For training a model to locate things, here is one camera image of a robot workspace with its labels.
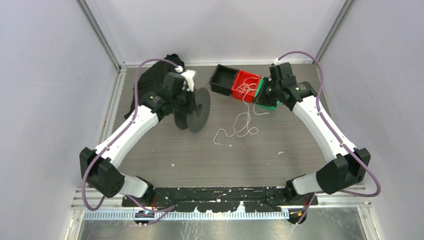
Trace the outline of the grey plastic cable spool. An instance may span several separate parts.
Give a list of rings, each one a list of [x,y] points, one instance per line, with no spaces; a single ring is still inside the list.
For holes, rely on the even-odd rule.
[[[190,102],[192,109],[175,110],[174,123],[180,130],[188,129],[192,133],[200,132],[206,125],[210,110],[211,97],[207,88],[201,87],[194,91],[194,99]]]

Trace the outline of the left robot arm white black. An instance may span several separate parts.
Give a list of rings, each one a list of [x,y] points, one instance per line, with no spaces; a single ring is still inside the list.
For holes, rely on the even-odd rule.
[[[106,198],[117,194],[134,197],[141,207],[153,202],[152,184],[121,173],[118,168],[135,144],[160,121],[174,114],[175,125],[197,133],[205,126],[210,111],[210,94],[204,88],[177,90],[160,87],[138,98],[138,106],[124,123],[95,148],[85,147],[79,154],[82,185],[90,185]]]

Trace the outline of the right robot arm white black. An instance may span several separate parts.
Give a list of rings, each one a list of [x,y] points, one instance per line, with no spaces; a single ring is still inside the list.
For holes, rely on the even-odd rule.
[[[324,192],[334,194],[359,184],[365,177],[371,154],[358,149],[338,129],[325,109],[318,94],[307,82],[297,82],[290,63],[273,63],[270,76],[256,100],[264,106],[285,105],[306,126],[319,145],[326,164],[318,171],[288,180],[283,196],[291,205],[299,205],[306,194]]]

